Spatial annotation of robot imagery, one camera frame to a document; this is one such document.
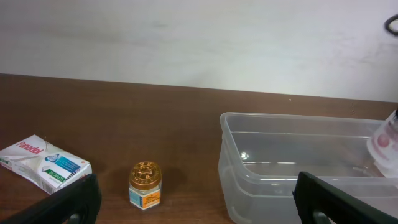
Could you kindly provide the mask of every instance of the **gold lid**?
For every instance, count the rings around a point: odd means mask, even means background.
[[[150,190],[162,181],[162,172],[155,162],[137,163],[130,172],[129,182],[138,190]]]

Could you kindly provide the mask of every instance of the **orange label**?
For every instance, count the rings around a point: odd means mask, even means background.
[[[160,191],[146,195],[142,198],[142,208],[147,208],[160,202]]]

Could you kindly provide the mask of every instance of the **blue label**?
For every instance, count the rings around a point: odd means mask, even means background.
[[[130,202],[135,203],[136,205],[141,205],[142,204],[142,198],[130,190]]]
[[[80,168],[79,165],[77,165],[76,163],[70,161],[69,159],[63,156],[61,156],[57,161],[55,161],[55,164],[71,173],[74,173],[76,170]]]

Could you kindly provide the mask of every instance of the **clear plastic bin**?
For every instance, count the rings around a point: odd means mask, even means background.
[[[292,196],[300,171],[398,218],[398,179],[366,149],[382,121],[225,113],[218,172],[236,223],[300,223]]]

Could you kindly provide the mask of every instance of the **brown table surface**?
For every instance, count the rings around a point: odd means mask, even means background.
[[[218,178],[224,112],[386,119],[396,103],[0,75],[0,149],[33,134],[92,163],[97,223],[231,223]],[[133,164],[164,173],[160,206],[129,203]],[[0,220],[47,194],[0,168]]]

